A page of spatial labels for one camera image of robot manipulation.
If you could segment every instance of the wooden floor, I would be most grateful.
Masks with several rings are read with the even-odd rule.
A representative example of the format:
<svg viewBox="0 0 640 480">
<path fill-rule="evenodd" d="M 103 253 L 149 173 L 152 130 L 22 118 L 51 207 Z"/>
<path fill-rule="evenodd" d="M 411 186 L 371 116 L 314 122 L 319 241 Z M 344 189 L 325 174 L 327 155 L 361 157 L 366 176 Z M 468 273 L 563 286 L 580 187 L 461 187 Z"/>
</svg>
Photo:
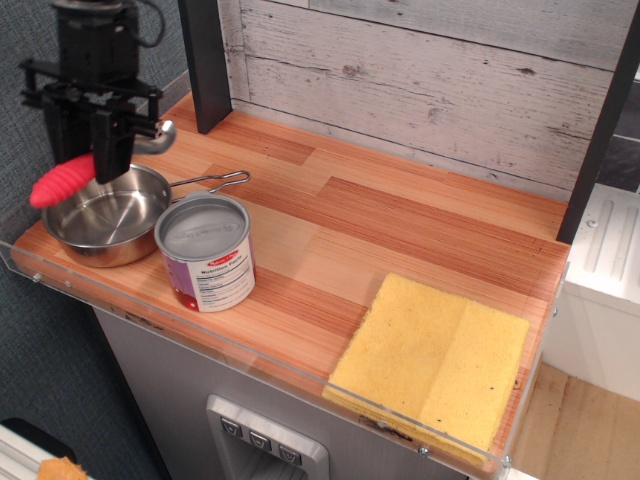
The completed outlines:
<svg viewBox="0 0 640 480">
<path fill-rule="evenodd" d="M 513 463 L 541 480 L 638 480 L 640 402 L 542 364 Z"/>
</svg>

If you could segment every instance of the nutrition label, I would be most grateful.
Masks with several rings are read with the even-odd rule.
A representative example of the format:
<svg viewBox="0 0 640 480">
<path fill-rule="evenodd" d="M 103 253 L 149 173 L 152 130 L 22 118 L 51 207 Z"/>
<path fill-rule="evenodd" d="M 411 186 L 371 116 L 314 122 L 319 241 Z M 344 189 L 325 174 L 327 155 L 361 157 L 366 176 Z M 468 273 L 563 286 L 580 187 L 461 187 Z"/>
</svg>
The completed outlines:
<svg viewBox="0 0 640 480">
<path fill-rule="evenodd" d="M 256 283 L 248 239 L 215 260 L 189 262 L 189 273 L 201 312 L 216 312 L 239 303 Z"/>
</svg>

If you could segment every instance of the gray fabric wall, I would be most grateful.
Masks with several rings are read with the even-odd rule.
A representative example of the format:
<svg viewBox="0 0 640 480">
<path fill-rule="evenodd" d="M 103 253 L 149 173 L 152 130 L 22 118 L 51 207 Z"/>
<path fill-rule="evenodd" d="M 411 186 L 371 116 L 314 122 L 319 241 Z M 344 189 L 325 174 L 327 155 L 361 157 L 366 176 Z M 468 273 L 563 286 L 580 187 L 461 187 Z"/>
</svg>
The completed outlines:
<svg viewBox="0 0 640 480">
<path fill-rule="evenodd" d="M 156 1 L 167 32 L 159 47 L 142 49 L 140 78 L 164 88 L 187 65 L 177 3 Z M 53 166 L 42 112 L 20 104 L 18 64 L 56 61 L 57 33 L 49 0 L 0 5 L 0 239 L 12 243 L 38 219 L 28 196 Z M 143 36 L 153 37 L 156 16 L 140 7 Z M 0 265 L 0 420 L 9 417 L 69 445 L 97 480 L 162 478 L 93 312 Z"/>
</svg>

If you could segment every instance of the wood grain surface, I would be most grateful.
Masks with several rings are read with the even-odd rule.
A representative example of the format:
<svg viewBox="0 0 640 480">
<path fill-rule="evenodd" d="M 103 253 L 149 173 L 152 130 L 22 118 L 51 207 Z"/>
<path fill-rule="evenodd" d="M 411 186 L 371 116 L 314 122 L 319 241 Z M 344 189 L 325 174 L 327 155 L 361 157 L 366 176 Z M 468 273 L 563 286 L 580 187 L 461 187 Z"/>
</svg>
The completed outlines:
<svg viewBox="0 0 640 480">
<path fill-rule="evenodd" d="M 251 216 L 250 296 L 223 312 L 192 312 L 174 298 L 158 251 L 89 268 L 41 223 L 16 242 L 25 273 L 312 398 L 388 272 L 524 317 L 532 328 L 492 450 L 504 453 L 566 263 L 569 247 L 554 240 L 565 204 L 237 112 L 200 135 L 190 97 L 166 118 L 178 127 L 176 144 L 136 163 L 170 182 L 253 175 L 223 191 Z"/>
<path fill-rule="evenodd" d="M 522 424 L 513 465 L 535 478 L 638 478 L 640 402 L 542 364 Z"/>
<path fill-rule="evenodd" d="M 234 110 L 561 201 L 636 6 L 222 3 Z"/>
</svg>

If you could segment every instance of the saucepan handle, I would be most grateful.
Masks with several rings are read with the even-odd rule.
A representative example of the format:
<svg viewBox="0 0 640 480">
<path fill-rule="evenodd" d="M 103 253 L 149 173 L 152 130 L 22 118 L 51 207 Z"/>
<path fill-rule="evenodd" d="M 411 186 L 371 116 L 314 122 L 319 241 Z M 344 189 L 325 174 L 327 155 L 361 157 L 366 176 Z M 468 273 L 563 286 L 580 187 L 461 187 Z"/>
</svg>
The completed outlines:
<svg viewBox="0 0 640 480">
<path fill-rule="evenodd" d="M 187 180 L 180 180 L 179 182 L 174 182 L 169 184 L 169 186 L 171 188 L 179 187 L 180 185 L 186 185 L 187 183 L 201 182 L 203 180 L 227 180 L 226 182 L 223 182 L 217 187 L 214 187 L 211 190 L 209 190 L 209 193 L 215 193 L 218 190 L 221 190 L 225 187 L 248 182 L 249 180 L 251 180 L 251 173 L 249 173 L 247 170 L 238 170 L 237 172 L 231 172 L 225 175 L 203 175 L 202 177 L 188 178 Z M 173 200 L 173 203 L 179 200 L 182 200 L 183 198 L 184 197 L 176 198 Z"/>
</svg>

